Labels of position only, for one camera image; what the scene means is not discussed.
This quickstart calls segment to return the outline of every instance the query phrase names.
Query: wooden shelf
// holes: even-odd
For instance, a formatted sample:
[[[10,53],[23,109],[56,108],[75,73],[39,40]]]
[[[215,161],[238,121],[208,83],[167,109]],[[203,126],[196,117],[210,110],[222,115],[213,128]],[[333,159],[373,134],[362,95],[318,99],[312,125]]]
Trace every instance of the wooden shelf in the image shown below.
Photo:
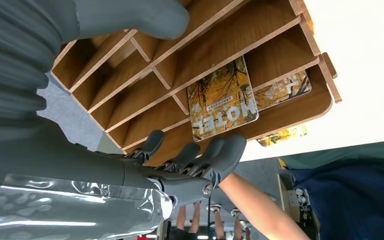
[[[244,57],[254,91],[319,63],[299,24]]]
[[[259,118],[243,127],[217,135],[226,137],[233,133],[243,135],[247,140],[254,140],[291,126],[302,124],[326,114],[332,106],[332,98],[322,70],[315,65],[306,70],[312,89],[309,93],[267,108],[259,112]],[[196,142],[201,146],[200,153],[205,150],[211,138]],[[191,123],[187,122],[165,133],[160,150],[149,161],[151,166],[159,166],[166,160],[175,157],[185,144],[193,143]],[[129,153],[141,144],[126,149]]]
[[[123,151],[153,130],[165,141],[151,165],[193,142],[186,87],[244,55],[254,91],[306,70],[312,90],[222,133],[248,140],[318,118],[341,96],[335,68],[309,27],[302,0],[182,0],[190,22],[177,39],[135,29],[67,43],[52,74]],[[211,138],[198,142],[202,151]]]
[[[148,134],[154,130],[166,132],[189,121],[189,116],[185,115],[174,99],[170,97],[129,121],[125,140],[118,143],[123,149],[129,149],[144,142]]]

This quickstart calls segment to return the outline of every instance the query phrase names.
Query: metal screw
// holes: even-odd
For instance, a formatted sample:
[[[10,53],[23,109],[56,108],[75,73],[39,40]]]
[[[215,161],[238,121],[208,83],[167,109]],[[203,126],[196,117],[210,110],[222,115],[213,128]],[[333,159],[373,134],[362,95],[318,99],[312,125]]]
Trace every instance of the metal screw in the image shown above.
[[[202,187],[202,195],[205,198],[208,198],[211,195],[212,192],[213,192],[213,184],[211,182],[206,183]]]

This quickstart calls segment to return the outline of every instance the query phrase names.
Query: magazine cover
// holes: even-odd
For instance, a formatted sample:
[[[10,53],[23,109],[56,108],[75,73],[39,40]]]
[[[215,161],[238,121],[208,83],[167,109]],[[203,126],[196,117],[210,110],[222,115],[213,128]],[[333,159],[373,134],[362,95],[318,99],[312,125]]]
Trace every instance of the magazine cover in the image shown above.
[[[276,133],[269,134],[267,136],[257,139],[257,142],[267,148],[269,146],[285,142],[290,139],[297,139],[307,135],[307,128],[304,124],[297,126],[289,127],[283,130],[280,130]]]
[[[255,121],[259,114],[241,56],[187,87],[196,142]]]
[[[264,110],[291,99],[302,96],[311,91],[312,87],[305,71],[298,72],[286,79],[280,80],[271,86],[255,92],[258,110]],[[280,130],[276,133],[257,139],[257,142],[267,148],[281,142],[296,139],[307,135],[307,128],[300,124]]]
[[[312,87],[305,71],[300,71],[286,79],[279,80],[255,92],[258,111],[276,106],[309,93]]]

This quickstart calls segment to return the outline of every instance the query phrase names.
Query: transparent plastic cover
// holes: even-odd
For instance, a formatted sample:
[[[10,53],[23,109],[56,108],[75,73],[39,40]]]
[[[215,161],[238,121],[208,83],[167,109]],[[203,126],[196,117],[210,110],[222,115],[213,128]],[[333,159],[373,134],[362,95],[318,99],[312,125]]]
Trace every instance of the transparent plastic cover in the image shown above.
[[[0,179],[0,240],[121,239],[152,232],[173,208],[157,189],[11,174]]]

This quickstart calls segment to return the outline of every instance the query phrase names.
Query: white table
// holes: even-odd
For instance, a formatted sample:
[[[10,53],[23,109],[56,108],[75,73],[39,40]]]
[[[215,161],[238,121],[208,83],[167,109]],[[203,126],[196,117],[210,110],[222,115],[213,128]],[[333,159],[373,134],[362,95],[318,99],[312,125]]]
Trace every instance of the white table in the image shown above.
[[[305,0],[314,37],[328,52],[342,102],[305,123],[307,136],[264,148],[250,141],[241,161],[384,141],[384,0]]]

